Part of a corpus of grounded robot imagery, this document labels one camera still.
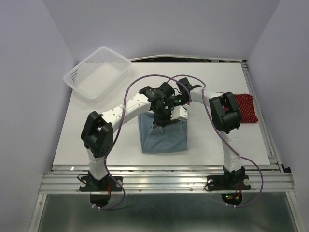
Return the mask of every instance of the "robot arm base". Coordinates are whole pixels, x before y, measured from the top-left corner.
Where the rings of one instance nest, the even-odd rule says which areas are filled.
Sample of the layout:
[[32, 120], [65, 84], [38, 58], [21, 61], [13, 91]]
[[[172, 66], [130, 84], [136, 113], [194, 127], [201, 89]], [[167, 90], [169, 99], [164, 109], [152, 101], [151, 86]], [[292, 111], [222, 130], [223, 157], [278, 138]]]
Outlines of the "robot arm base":
[[249, 177], [245, 173], [245, 168], [242, 166], [237, 171], [229, 172], [223, 168], [223, 175], [208, 175], [206, 191], [235, 191], [241, 185], [242, 190], [250, 190], [251, 185]]

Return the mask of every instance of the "black mounting plate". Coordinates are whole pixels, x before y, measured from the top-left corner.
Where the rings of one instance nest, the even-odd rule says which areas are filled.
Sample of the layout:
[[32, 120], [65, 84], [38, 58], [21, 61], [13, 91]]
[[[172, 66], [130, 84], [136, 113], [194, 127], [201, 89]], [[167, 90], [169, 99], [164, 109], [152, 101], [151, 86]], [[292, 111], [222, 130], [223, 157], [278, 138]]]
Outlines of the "black mounting plate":
[[[123, 177], [122, 176], [114, 176], [114, 178], [117, 181], [123, 182]], [[91, 177], [89, 176], [82, 176], [81, 180], [86, 182], [86, 183], [91, 183]], [[121, 192], [121, 188], [116, 186], [116, 183], [109, 177], [106, 176], [102, 180], [99, 181], [97, 185], [85, 185], [82, 187], [81, 185], [79, 186], [79, 191], [80, 192], [107, 192], [108, 191], [108, 183], [111, 184], [112, 187], [112, 192]]]
[[241, 185], [242, 190], [250, 190], [251, 185], [245, 185], [243, 181], [241, 181], [238, 184], [235, 185], [227, 185], [224, 182], [224, 177], [223, 175], [208, 175], [207, 176], [207, 184], [205, 186], [206, 191], [225, 191], [225, 190], [236, 190], [236, 187]]
[[91, 194], [89, 197], [90, 203], [96, 207], [105, 207], [110, 202], [111, 196], [103, 194]]
[[221, 194], [222, 200], [230, 205], [240, 205], [242, 202], [242, 193], [236, 193], [236, 194]]

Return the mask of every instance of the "wire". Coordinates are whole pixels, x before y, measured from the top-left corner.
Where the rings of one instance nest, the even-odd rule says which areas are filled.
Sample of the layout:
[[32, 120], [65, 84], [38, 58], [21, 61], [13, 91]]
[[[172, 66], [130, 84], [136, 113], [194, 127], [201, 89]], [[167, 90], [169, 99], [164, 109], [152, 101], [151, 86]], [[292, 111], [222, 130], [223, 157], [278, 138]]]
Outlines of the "wire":
[[111, 185], [111, 183], [110, 183], [110, 182], [108, 183], [108, 190], [107, 190], [107, 194], [108, 194], [108, 196], [109, 196], [109, 197], [111, 197], [111, 196], [112, 196], [112, 185]]
[[179, 90], [177, 88], [173, 88], [173, 89], [175, 89], [179, 94], [181, 94], [181, 92], [179, 92]]
[[[260, 175], [261, 175], [261, 180], [262, 180], [261, 189], [260, 189], [258, 195], [256, 196], [256, 198], [255, 198], [254, 200], [252, 200], [251, 202], [249, 202], [249, 203], [247, 203], [247, 204], [244, 204], [244, 205], [239, 205], [239, 206], [229, 205], [229, 206], [231, 206], [231, 207], [236, 207], [236, 208], [242, 208], [242, 207], [246, 207], [246, 206], [248, 206], [248, 205], [254, 203], [254, 202], [260, 197], [260, 195], [262, 194], [262, 191], [263, 191], [264, 179], [263, 179], [262, 171], [261, 171], [261, 169], [259, 168], [259, 166], [258, 166], [254, 161], [252, 161], [252, 160], [249, 159], [249, 158], [242, 157], [242, 156], [241, 156], [241, 155], [240, 155], [240, 154], [239, 154], [239, 153], [238, 153], [238, 152], [237, 152], [225, 139], [224, 139], [224, 137], [223, 137], [223, 136], [219, 133], [219, 131], [216, 129], [216, 127], [215, 127], [215, 125], [214, 125], [214, 123], [213, 123], [213, 121], [212, 121], [212, 119], [211, 119], [211, 115], [210, 115], [209, 110], [208, 110], [208, 108], [207, 108], [206, 102], [205, 102], [204, 89], [205, 89], [205, 87], [206, 87], [206, 84], [205, 84], [202, 80], [200, 80], [200, 79], [198, 79], [198, 78], [196, 78], [196, 77], [194, 77], [194, 76], [185, 75], [185, 74], [180, 74], [180, 75], [176, 75], [176, 76], [174, 76], [174, 77], [169, 77], [169, 76], [160, 75], [160, 74], [150, 74], [150, 75], [142, 76], [142, 77], [136, 79], [135, 81], [133, 81], [133, 82], [128, 86], [128, 88], [127, 88], [127, 90], [126, 90], [126, 93], [125, 93], [124, 103], [123, 103], [124, 108], [123, 108], [122, 115], [121, 115], [121, 119], [120, 119], [120, 122], [119, 122], [118, 132], [117, 132], [117, 134], [116, 134], [116, 137], [115, 137], [115, 140], [114, 140], [113, 144], [114, 144], [114, 145], [116, 144], [116, 142], [117, 142], [117, 140], [118, 140], [118, 137], [119, 137], [119, 134], [120, 134], [120, 131], [121, 131], [121, 128], [122, 128], [122, 125], [123, 125], [123, 122], [124, 122], [125, 112], [126, 112], [126, 110], [125, 110], [125, 108], [126, 108], [126, 99], [127, 99], [127, 96], [128, 96], [128, 93], [129, 93], [130, 88], [131, 88], [136, 82], [138, 82], [139, 80], [144, 79], [144, 78], [146, 78], [146, 77], [154, 77], [154, 76], [167, 78], [167, 79], [169, 79], [169, 80], [167, 81], [167, 83], [168, 83], [170, 80], [172, 80], [172, 81], [178, 83], [179, 85], [181, 85], [182, 87], [184, 87], [184, 89], [187, 91], [188, 96], [189, 96], [189, 101], [188, 101], [189, 103], [190, 103], [190, 101], [191, 101], [190, 91], [189, 91], [189, 90], [186, 88], [186, 86], [183, 85], [181, 82], [175, 80], [175, 78], [176, 78], [176, 77], [180, 77], [180, 76], [190, 77], [190, 78], [193, 78], [193, 79], [198, 80], [199, 82], [201, 82], [201, 83], [204, 85], [204, 87], [203, 87], [203, 89], [202, 89], [203, 104], [204, 104], [204, 107], [205, 107], [205, 109], [206, 109], [206, 113], [207, 113], [207, 115], [208, 115], [208, 118], [209, 118], [209, 120], [210, 120], [210, 122], [211, 122], [211, 125], [212, 125], [212, 127], [214, 128], [215, 132], [216, 132], [217, 135], [221, 138], [221, 140], [222, 140], [222, 141], [223, 141], [223, 142], [224, 142], [224, 143], [237, 155], [237, 156], [239, 156], [240, 158], [242, 158], [242, 159], [244, 159], [244, 160], [247, 160], [247, 161], [251, 162], [251, 163], [258, 169], [258, 171], [259, 171], [259, 173], [260, 173]], [[120, 204], [124, 201], [124, 199], [125, 199], [125, 197], [126, 197], [126, 191], [125, 191], [125, 189], [123, 188], [123, 186], [122, 186], [120, 183], [117, 182], [117, 180], [112, 176], [112, 174], [111, 174], [110, 171], [108, 170], [107, 164], [106, 164], [106, 160], [104, 161], [104, 166], [105, 166], [105, 169], [106, 169], [108, 175], [110, 176], [110, 178], [111, 178], [117, 185], [119, 185], [120, 188], [121, 188], [122, 191], [123, 191], [123, 197], [122, 197], [121, 201], [120, 201], [118, 204], [116, 204], [116, 205], [114, 205], [114, 206], [112, 206], [112, 207], [109, 207], [109, 208], [98, 208], [98, 209], [100, 209], [100, 210], [109, 210], [109, 209], [113, 209], [113, 208], [117, 207], [118, 205], [120, 205]]]
[[229, 205], [229, 206], [235, 207], [235, 208], [243, 208], [243, 207], [246, 207], [246, 206], [248, 206], [248, 205], [251, 205], [252, 203], [254, 203], [254, 202], [261, 196], [262, 191], [263, 191], [264, 178], [263, 178], [262, 170], [259, 168], [259, 166], [258, 166], [253, 160], [241, 156], [240, 153], [238, 153], [238, 151], [236, 151], [236, 150], [224, 139], [224, 137], [223, 137], [223, 136], [219, 133], [219, 131], [217, 130], [216, 126], [214, 125], [214, 123], [213, 123], [213, 121], [212, 121], [212, 119], [211, 119], [211, 115], [210, 115], [210, 113], [209, 113], [209, 110], [208, 110], [207, 105], [206, 105], [206, 102], [205, 102], [204, 90], [205, 90], [206, 84], [205, 84], [202, 80], [200, 80], [200, 79], [198, 79], [198, 78], [196, 78], [196, 77], [194, 77], [194, 76], [189, 76], [189, 75], [184, 75], [184, 74], [180, 74], [180, 75], [174, 76], [173, 78], [179, 77], [179, 76], [186, 76], [186, 77], [190, 77], [190, 78], [196, 79], [196, 80], [200, 81], [200, 82], [204, 85], [204, 87], [203, 87], [203, 89], [202, 89], [203, 104], [204, 104], [204, 107], [205, 107], [207, 116], [208, 116], [208, 118], [209, 118], [209, 120], [210, 120], [210, 122], [211, 122], [211, 125], [212, 125], [213, 129], [215, 130], [215, 132], [217, 133], [217, 135], [220, 137], [220, 139], [221, 139], [221, 140], [222, 140], [222, 141], [223, 141], [223, 142], [224, 142], [224, 143], [225, 143], [225, 144], [238, 156], [238, 157], [240, 157], [240, 158], [243, 159], [243, 160], [247, 160], [247, 161], [251, 162], [251, 163], [258, 169], [258, 171], [259, 171], [259, 173], [260, 173], [260, 175], [261, 175], [261, 188], [260, 188], [260, 191], [259, 191], [259, 193], [257, 194], [256, 198], [253, 199], [251, 202], [246, 203], [246, 204], [244, 204], [244, 205], [238, 205], [238, 206], [236, 206], [236, 205]]
[[238, 194], [238, 198], [240, 197], [240, 195], [241, 195], [241, 191], [242, 191], [242, 189], [241, 189], [241, 184], [239, 184], [239, 186], [240, 186], [240, 192], [239, 192], [239, 194]]
[[85, 181], [83, 181], [82, 179], [79, 178], [80, 176], [88, 176], [88, 175], [82, 175], [82, 174], [80, 174], [80, 175], [77, 176], [77, 179], [78, 179], [80, 182], [82, 182], [83, 184], [87, 185], [87, 183], [86, 183]]
[[[182, 84], [181, 82], [179, 82], [179, 81], [173, 79], [173, 78], [175, 78], [175, 77], [177, 77], [177, 76], [175, 76], [175, 77], [169, 77], [169, 76], [160, 75], [160, 74], [151, 74], [151, 75], [142, 76], [142, 77], [136, 79], [136, 80], [133, 81], [133, 82], [128, 86], [128, 88], [126, 89], [126, 93], [125, 93], [125, 97], [124, 97], [124, 103], [123, 103], [123, 106], [124, 106], [124, 107], [123, 107], [121, 119], [120, 119], [120, 122], [119, 122], [118, 132], [117, 132], [116, 137], [115, 137], [115, 139], [114, 139], [113, 145], [115, 145], [116, 142], [117, 142], [117, 140], [118, 140], [118, 137], [119, 137], [119, 134], [120, 134], [120, 131], [121, 131], [121, 128], [122, 128], [124, 119], [125, 119], [126, 99], [127, 99], [127, 96], [128, 96], [128, 93], [129, 93], [130, 88], [131, 88], [136, 82], [138, 82], [139, 80], [144, 79], [144, 78], [146, 78], [146, 77], [154, 77], [154, 76], [167, 78], [167, 79], [169, 79], [169, 80], [172, 80], [172, 81], [178, 83], [178, 84], [181, 85], [182, 87], [184, 87], [184, 89], [187, 91], [188, 96], [189, 96], [189, 101], [188, 101], [188, 102], [191, 101], [190, 91], [186, 88], [186, 86], [185, 86], [184, 84]], [[114, 205], [114, 206], [112, 206], [112, 207], [109, 207], [109, 208], [100, 208], [100, 207], [97, 207], [96, 205], [93, 205], [93, 207], [96, 207], [96, 208], [99, 209], [99, 210], [114, 209], [115, 207], [119, 206], [119, 205], [124, 201], [124, 199], [125, 199], [125, 197], [126, 197], [126, 191], [125, 191], [124, 187], [122, 186], [122, 184], [118, 183], [118, 181], [112, 176], [112, 174], [111, 174], [110, 171], [108, 170], [107, 164], [106, 164], [106, 159], [105, 159], [105, 161], [104, 161], [104, 166], [105, 166], [105, 169], [106, 169], [108, 175], [110, 176], [110, 178], [111, 178], [117, 185], [120, 186], [120, 188], [121, 188], [121, 190], [122, 190], [122, 192], [123, 192], [123, 197], [122, 197], [122, 199], [121, 199], [121, 201], [120, 201], [119, 203], [117, 203], [116, 205]]]
[[237, 194], [237, 191], [238, 191], [238, 186], [236, 187], [236, 192], [234, 193], [234, 195], [236, 195], [236, 194]]

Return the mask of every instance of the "glass panel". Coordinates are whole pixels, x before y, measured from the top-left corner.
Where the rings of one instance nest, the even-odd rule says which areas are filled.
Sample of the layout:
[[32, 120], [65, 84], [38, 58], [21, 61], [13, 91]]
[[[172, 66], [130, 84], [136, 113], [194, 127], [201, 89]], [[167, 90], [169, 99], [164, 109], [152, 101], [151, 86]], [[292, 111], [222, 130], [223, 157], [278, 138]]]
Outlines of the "glass panel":
[[[245, 193], [243, 203], [256, 194]], [[116, 202], [121, 196], [112, 196]], [[132, 195], [119, 209], [92, 209], [89, 195], [49, 195], [41, 232], [293, 232], [285, 193], [263, 193], [249, 207], [214, 202], [220, 194]]]

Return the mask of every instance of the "metal profile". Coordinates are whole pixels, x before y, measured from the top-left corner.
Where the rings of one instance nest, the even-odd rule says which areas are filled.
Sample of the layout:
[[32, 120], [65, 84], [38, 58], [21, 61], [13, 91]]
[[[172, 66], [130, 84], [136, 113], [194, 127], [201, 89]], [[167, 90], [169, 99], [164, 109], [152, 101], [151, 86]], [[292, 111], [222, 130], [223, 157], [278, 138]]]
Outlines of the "metal profile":
[[249, 91], [253, 95], [254, 105], [257, 108], [256, 111], [257, 111], [257, 113], [259, 115], [259, 118], [260, 118], [260, 120], [262, 122], [263, 133], [266, 136], [268, 148], [270, 150], [271, 155], [276, 157], [279, 169], [280, 169], [281, 172], [283, 172], [283, 168], [281, 166], [280, 158], [277, 155], [278, 153], [277, 153], [276, 147], [275, 147], [275, 145], [273, 143], [273, 140], [272, 140], [271, 134], [269, 132], [269, 129], [268, 129], [268, 127], [267, 127], [267, 125], [266, 125], [266, 123], [264, 121], [260, 105], [259, 105], [259, 103], [257, 101], [256, 94], [255, 94], [255, 91], [254, 91], [254, 88], [253, 88], [253, 85], [252, 85], [252, 81], [251, 81], [251, 78], [250, 78], [250, 75], [249, 75], [249, 70], [248, 70], [247, 64], [243, 62], [243, 63], [241, 63], [241, 66], [242, 66], [242, 70], [243, 70], [243, 73], [244, 73], [244, 76], [245, 76], [245, 79], [246, 79]]
[[37, 198], [37, 202], [34, 207], [34, 212], [32, 215], [30, 227], [29, 227], [29, 232], [36, 232], [39, 229], [40, 226], [40, 221], [44, 209], [46, 201], [46, 194], [39, 194]]
[[[225, 193], [226, 191], [207, 192], [204, 186], [210, 173], [192, 174], [121, 174], [123, 186], [127, 194], [166, 194], [166, 193]], [[294, 191], [293, 177], [289, 173], [264, 173], [263, 192]], [[261, 187], [261, 177], [258, 172], [250, 174], [252, 189], [246, 192], [258, 192]], [[40, 194], [80, 194], [80, 182], [77, 175], [45, 175], [42, 180]]]
[[299, 211], [296, 195], [294, 192], [287, 192], [286, 197], [288, 199], [291, 211], [292, 211], [292, 216], [294, 218], [297, 230], [299, 232], [306, 232], [306, 227], [304, 224], [304, 221], [302, 219], [302, 216]]
[[241, 59], [222, 59], [222, 58], [209, 58], [209, 57], [195, 57], [195, 56], [185, 56], [185, 55], [173, 55], [173, 54], [161, 54], [161, 55], [154, 55], [154, 56], [147, 56], [147, 57], [139, 57], [130, 59], [130, 61], [138, 61], [142, 59], [152, 59], [152, 58], [159, 58], [159, 57], [175, 57], [175, 58], [186, 58], [186, 59], [208, 59], [208, 60], [220, 60], [225, 62], [242, 62]]

